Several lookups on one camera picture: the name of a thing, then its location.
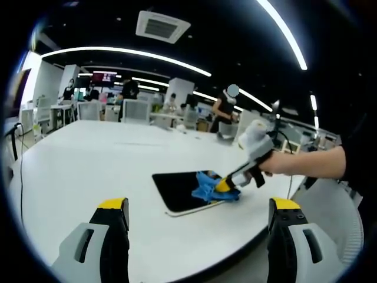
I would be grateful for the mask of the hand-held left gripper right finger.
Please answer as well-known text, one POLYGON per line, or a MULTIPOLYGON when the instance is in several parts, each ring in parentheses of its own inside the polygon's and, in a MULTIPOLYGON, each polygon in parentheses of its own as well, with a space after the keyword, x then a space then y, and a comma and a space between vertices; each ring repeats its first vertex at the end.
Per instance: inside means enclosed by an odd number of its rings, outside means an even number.
POLYGON ((292 200, 269 200, 267 282, 336 282, 345 267, 332 239, 292 200))

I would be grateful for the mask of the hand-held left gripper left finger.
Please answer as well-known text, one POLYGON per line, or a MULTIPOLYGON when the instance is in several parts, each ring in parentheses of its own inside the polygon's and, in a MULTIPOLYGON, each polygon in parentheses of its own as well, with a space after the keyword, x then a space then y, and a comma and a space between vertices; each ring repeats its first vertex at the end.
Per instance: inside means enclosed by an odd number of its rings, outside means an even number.
POLYGON ((60 244, 52 270, 60 282, 129 282, 127 198, 106 200, 60 244))

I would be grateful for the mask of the person's right hand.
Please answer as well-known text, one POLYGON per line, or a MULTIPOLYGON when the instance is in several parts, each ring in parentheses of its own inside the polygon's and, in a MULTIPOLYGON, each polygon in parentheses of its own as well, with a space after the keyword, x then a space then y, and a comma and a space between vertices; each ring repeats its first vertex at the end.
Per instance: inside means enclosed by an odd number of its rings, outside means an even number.
POLYGON ((271 155, 261 164, 259 169, 266 175, 290 175, 291 154, 272 151, 271 155))

